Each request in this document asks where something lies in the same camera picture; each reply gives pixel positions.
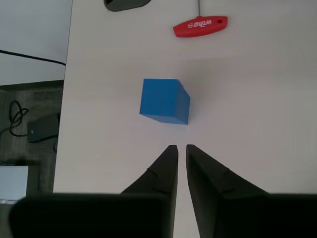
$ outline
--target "red screwdriver handle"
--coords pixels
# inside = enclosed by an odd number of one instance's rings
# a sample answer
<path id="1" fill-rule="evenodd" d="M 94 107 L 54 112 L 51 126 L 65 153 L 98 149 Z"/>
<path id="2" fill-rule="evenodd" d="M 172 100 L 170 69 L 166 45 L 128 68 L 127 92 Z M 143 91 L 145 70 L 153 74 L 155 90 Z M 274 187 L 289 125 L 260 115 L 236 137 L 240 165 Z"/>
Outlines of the red screwdriver handle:
<path id="1" fill-rule="evenodd" d="M 221 31 L 226 28 L 227 23 L 227 16 L 198 16 L 174 26 L 173 29 L 177 37 L 197 37 Z"/>

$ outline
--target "power adapter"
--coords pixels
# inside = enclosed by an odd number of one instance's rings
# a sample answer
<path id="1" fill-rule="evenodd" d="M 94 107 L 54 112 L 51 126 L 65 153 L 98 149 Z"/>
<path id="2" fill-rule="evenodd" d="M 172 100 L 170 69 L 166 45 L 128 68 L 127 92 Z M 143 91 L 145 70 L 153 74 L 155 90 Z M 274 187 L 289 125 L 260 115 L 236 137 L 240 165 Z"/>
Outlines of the power adapter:
<path id="1" fill-rule="evenodd" d="M 58 137 L 60 114 L 50 115 L 28 123 L 28 141 L 37 143 Z"/>

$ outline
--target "table surface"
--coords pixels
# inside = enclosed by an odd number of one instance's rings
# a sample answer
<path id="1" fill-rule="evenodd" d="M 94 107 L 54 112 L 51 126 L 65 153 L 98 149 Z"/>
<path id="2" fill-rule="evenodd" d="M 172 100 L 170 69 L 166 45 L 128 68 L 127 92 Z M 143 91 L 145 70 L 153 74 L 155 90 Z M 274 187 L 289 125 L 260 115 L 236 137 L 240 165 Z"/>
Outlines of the table surface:
<path id="1" fill-rule="evenodd" d="M 169 145 L 179 150 L 174 237 L 199 237 L 186 179 L 195 144 L 268 192 L 317 193 L 317 2 L 201 0 L 225 30 L 181 39 L 195 0 L 109 12 L 73 2 L 55 192 L 120 193 Z M 179 79 L 188 125 L 139 115 L 144 78 Z"/>

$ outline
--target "floor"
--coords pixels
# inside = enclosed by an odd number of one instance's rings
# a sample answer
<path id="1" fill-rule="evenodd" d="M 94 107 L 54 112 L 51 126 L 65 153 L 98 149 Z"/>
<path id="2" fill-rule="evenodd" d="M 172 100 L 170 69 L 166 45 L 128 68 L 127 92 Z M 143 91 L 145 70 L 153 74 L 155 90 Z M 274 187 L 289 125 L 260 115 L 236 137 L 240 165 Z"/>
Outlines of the floor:
<path id="1" fill-rule="evenodd" d="M 0 91 L 0 131 L 9 126 L 9 105 L 17 100 L 29 113 L 24 117 L 23 123 L 13 131 L 24 134 L 27 131 L 27 122 L 51 114 L 60 113 L 63 88 L 39 88 L 16 92 Z M 8 131 L 0 137 L 0 165 L 36 164 L 40 167 L 39 190 L 52 192 L 56 154 L 53 144 L 56 139 L 50 139 L 36 144 L 30 144 L 27 137 L 14 137 Z M 7 216 L 11 206 L 0 204 L 0 238 L 10 238 Z"/>

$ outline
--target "white box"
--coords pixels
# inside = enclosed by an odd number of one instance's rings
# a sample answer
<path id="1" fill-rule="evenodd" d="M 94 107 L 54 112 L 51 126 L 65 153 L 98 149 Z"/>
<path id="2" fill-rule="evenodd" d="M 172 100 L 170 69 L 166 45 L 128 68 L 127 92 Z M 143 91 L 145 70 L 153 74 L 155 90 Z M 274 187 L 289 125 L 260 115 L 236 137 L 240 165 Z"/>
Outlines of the white box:
<path id="1" fill-rule="evenodd" d="M 15 203 L 38 193 L 37 166 L 0 166 L 0 203 Z"/>

